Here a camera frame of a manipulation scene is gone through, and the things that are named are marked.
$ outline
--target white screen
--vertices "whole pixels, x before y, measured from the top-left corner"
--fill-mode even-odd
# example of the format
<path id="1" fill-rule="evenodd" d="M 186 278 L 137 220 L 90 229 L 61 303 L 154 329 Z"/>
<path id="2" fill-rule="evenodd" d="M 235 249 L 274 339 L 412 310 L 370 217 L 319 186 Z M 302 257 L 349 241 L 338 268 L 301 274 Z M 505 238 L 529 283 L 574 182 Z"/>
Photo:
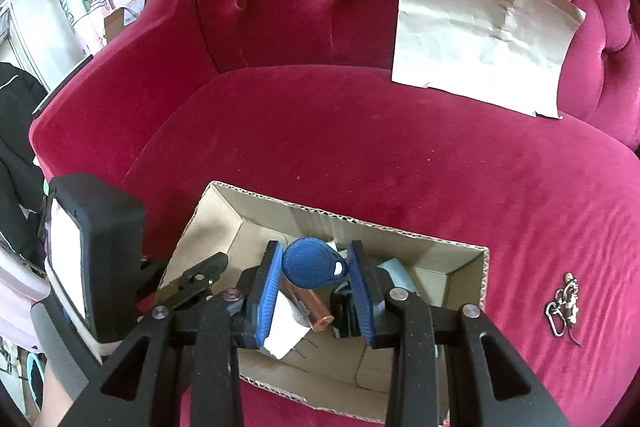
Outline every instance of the white screen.
<path id="1" fill-rule="evenodd" d="M 51 202 L 49 251 L 51 267 L 60 285 L 78 313 L 86 318 L 82 295 L 80 229 L 55 198 Z"/>

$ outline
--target crumpled paper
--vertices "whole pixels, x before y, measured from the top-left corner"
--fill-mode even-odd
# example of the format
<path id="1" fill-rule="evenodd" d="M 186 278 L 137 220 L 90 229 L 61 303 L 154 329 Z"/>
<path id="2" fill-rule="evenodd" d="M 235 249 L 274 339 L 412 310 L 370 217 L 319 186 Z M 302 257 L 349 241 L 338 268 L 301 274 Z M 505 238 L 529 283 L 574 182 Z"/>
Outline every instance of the crumpled paper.
<path id="1" fill-rule="evenodd" d="M 399 0 L 392 80 L 560 118 L 560 70 L 584 17 L 567 0 Z"/>

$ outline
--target sofa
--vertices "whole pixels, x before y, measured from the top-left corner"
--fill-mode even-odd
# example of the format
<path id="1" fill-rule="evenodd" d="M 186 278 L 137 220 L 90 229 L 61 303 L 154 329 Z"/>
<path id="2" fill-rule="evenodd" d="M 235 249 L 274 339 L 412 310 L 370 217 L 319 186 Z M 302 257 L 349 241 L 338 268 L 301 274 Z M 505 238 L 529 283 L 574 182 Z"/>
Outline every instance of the sofa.
<path id="1" fill-rule="evenodd" d="M 572 425 L 637 425 L 640 10 L 570 1 L 587 15 L 559 121 L 393 84 L 398 0 L 148 0 L 31 143 L 47 178 L 90 171 L 140 198 L 151 259 L 212 180 L 487 246 L 486 312 Z M 567 271 L 582 348 L 543 312 Z M 247 425 L 361 423 L 242 393 Z"/>

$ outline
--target bolt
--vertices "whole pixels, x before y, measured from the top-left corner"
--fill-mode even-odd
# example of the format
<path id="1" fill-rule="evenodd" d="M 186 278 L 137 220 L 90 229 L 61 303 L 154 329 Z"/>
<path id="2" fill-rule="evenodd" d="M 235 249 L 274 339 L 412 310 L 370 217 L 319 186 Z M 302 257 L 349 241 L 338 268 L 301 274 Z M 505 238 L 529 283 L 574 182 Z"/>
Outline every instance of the bolt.
<path id="1" fill-rule="evenodd" d="M 404 288 L 391 288 L 389 296 L 394 301 L 406 301 L 409 298 L 409 292 Z"/>
<path id="2" fill-rule="evenodd" d="M 151 316 L 156 320 L 161 321 L 169 316 L 169 308 L 166 306 L 156 306 L 151 310 Z"/>
<path id="3" fill-rule="evenodd" d="M 222 297 L 227 302 L 236 302 L 242 298 L 242 292 L 238 288 L 226 288 L 222 291 Z"/>
<path id="4" fill-rule="evenodd" d="M 465 317 L 469 317 L 470 319 L 476 319 L 480 316 L 480 308 L 475 304 L 465 304 L 462 306 L 462 312 L 465 314 Z"/>

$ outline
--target keychain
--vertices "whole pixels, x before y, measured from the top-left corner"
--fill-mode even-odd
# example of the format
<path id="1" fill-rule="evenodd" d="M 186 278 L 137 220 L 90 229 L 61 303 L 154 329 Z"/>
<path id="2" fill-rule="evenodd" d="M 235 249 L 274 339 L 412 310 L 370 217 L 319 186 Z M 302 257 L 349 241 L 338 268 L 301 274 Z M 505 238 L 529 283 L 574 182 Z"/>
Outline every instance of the keychain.
<path id="1" fill-rule="evenodd" d="M 577 323 L 578 311 L 580 311 L 578 308 L 578 280 L 571 272 L 567 272 L 564 274 L 564 288 L 558 288 L 554 299 L 546 304 L 545 315 L 555 337 L 562 337 L 567 331 L 572 342 L 582 347 L 582 344 L 575 340 L 571 332 L 571 328 Z M 558 315 L 562 320 L 560 330 L 556 327 L 554 315 Z"/>

